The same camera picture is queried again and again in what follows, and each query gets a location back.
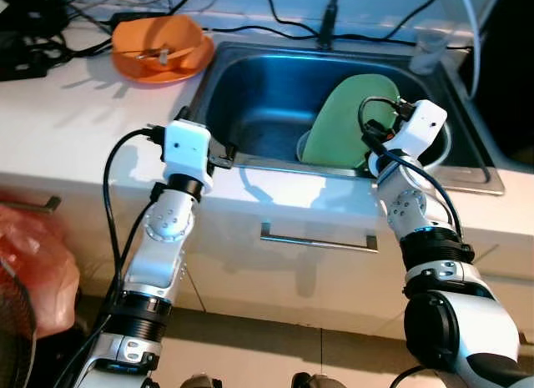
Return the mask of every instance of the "cabinet handle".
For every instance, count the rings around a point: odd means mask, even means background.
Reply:
[[[328,242],[326,240],[314,240],[306,238],[294,238],[292,236],[272,235],[270,233],[270,223],[261,223],[261,240],[269,240],[271,242],[282,242],[284,244],[302,244],[304,246],[314,246],[316,248],[325,249],[348,249],[359,252],[378,253],[378,245],[376,244],[376,237],[374,235],[365,236],[365,246],[358,244],[339,244],[337,242]]]
[[[8,200],[0,200],[1,205],[4,205],[11,209],[34,211],[36,213],[45,213],[45,214],[52,214],[58,208],[60,203],[61,203],[61,198],[58,196],[50,196],[50,199],[48,199],[48,202],[43,206],[40,206],[38,204],[28,204],[28,203],[20,203],[20,202],[11,202]]]

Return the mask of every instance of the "kitchen counter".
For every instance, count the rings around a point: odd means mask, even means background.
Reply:
[[[84,48],[105,36],[93,26],[76,24],[66,31],[69,45]],[[314,42],[294,42],[264,34],[215,34],[215,43],[240,40],[310,48]],[[336,49],[366,52],[409,53],[411,48],[371,43],[337,43]],[[127,132],[147,123],[165,125],[179,109],[189,104],[202,75],[181,83],[144,85],[119,76],[108,55],[74,59],[52,69],[46,78],[0,83],[0,183],[15,184],[18,178],[42,181],[73,181],[101,184],[109,151]],[[465,97],[465,90],[460,88]],[[484,130],[480,119],[476,128]],[[489,146],[506,192],[499,197],[451,192],[464,228],[534,235],[534,174],[499,167],[498,155]],[[115,185],[150,189],[160,179],[163,165],[159,148],[134,139],[121,150],[113,166]],[[325,187],[325,177],[247,169],[252,186],[261,186],[277,204],[306,208]],[[340,190],[361,189],[368,194],[368,180],[340,180]],[[243,185],[239,169],[217,169],[214,190],[209,197],[256,201]],[[287,189],[306,186],[306,189]],[[362,215],[376,216],[378,208],[358,208]]]

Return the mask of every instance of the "sink basin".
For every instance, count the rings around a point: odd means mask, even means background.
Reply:
[[[212,133],[210,152],[234,165],[298,173],[373,178],[366,169],[303,164],[295,146],[309,130],[330,92],[345,78],[379,73],[405,100],[428,98],[448,112],[447,129],[420,157],[447,188],[501,194],[489,156],[473,138],[470,122],[442,68],[429,77],[408,71],[409,58],[322,52],[247,43],[221,43],[191,105],[193,120]]]

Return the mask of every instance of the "tile floor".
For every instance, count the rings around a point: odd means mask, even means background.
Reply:
[[[78,313],[91,320],[98,300],[84,298]],[[388,388],[416,365],[404,342],[339,331],[174,309],[153,375],[162,388],[179,388],[205,372],[224,388],[290,388],[294,373],[325,373],[348,388]],[[443,388],[432,374],[407,378],[400,388]]]

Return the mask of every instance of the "plastic bag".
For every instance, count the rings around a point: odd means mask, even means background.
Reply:
[[[62,230],[49,216],[0,205],[0,258],[28,290],[38,338],[73,325],[79,271]]]

